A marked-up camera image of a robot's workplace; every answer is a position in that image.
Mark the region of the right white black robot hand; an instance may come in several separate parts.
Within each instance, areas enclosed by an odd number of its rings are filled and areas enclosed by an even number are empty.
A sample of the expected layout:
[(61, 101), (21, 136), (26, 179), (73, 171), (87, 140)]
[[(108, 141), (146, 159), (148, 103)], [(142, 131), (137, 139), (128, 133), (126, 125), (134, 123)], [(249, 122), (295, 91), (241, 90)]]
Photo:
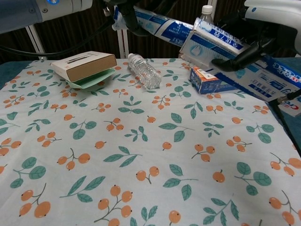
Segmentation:
[(218, 21), (217, 26), (249, 45), (234, 59), (212, 60), (225, 72), (246, 68), (280, 48), (301, 53), (299, 0), (247, 0), (241, 9)]

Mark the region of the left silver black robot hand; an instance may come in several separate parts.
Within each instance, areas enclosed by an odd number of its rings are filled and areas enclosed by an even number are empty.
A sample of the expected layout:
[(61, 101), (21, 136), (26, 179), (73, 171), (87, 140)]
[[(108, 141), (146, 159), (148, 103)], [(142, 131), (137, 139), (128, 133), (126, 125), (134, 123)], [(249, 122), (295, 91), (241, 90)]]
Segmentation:
[(123, 16), (129, 31), (131, 31), (136, 36), (150, 36), (150, 33), (138, 24), (134, 10), (134, 0), (101, 0), (100, 4), (103, 9), (104, 15), (107, 17), (111, 25), (114, 24), (114, 20), (110, 13), (110, 10), (107, 7), (108, 4), (118, 7), (119, 12)]

